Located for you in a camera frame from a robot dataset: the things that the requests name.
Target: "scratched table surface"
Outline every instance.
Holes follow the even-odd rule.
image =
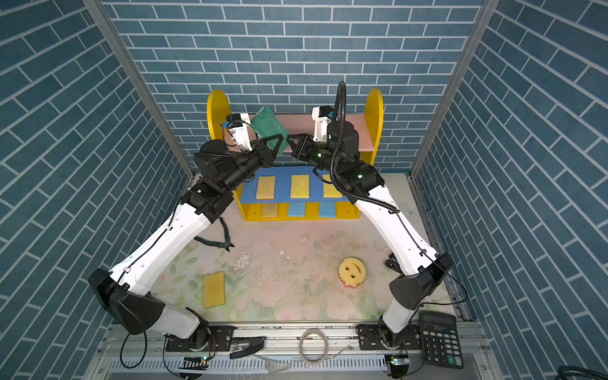
[[[426,237],[405,175],[382,176],[398,207]],[[384,266],[390,248],[365,215],[344,221],[247,223],[233,202],[223,218],[235,247],[227,252],[193,240],[156,280],[154,295],[212,321],[365,320],[377,319],[388,308],[389,283],[398,274]],[[224,239],[219,221],[199,236]],[[346,257],[359,258],[367,269],[365,281],[354,289],[345,287],[337,274]],[[226,276],[226,303],[204,309],[203,278],[219,271]],[[450,302],[444,284],[431,300]],[[426,309],[454,314],[452,306]]]

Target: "brick wall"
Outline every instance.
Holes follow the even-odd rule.
[[[348,112],[382,91],[376,167],[407,171],[482,0],[133,3],[104,2],[189,155],[209,138],[211,90],[235,112],[304,113],[333,105],[345,80]]]
[[[505,377],[608,370],[607,20],[502,0],[418,178]]]
[[[80,0],[0,9],[0,379],[71,379],[111,320],[88,275],[185,177]]]

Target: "green cloth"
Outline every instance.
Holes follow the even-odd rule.
[[[276,134],[282,134],[283,142],[278,149],[278,154],[282,153],[289,145],[287,143],[287,130],[267,106],[262,107],[262,109],[255,114],[254,118],[251,119],[251,127],[260,137],[269,137]],[[277,145],[277,141],[278,140],[269,141],[268,147],[270,149],[274,149],[274,147]]]

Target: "black calculator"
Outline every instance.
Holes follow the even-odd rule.
[[[426,364],[464,368],[456,317],[436,311],[421,311],[420,331]]]

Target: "pliers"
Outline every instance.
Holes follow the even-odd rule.
[[[222,217],[219,218],[219,222],[222,224],[222,227],[224,227],[224,238],[226,239],[225,241],[211,241],[211,240],[203,239],[198,236],[195,236],[194,240],[198,241],[199,243],[205,244],[206,246],[224,248],[225,250],[230,252],[230,247],[234,247],[234,244],[232,244],[230,242],[230,234],[228,234],[228,226],[226,225],[226,223],[224,222],[224,219]]]

